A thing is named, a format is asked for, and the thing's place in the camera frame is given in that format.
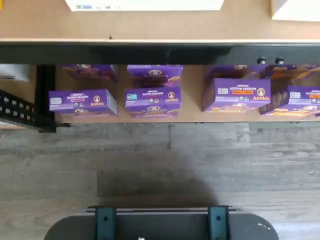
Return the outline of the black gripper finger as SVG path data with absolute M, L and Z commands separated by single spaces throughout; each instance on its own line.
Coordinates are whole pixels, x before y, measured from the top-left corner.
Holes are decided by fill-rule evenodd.
M 116 217 L 116 208 L 98 207 L 95 209 L 96 240 L 116 239 Z
M 208 229 L 210 240 L 228 240 L 230 238 L 228 206 L 220 205 L 208 208 Z

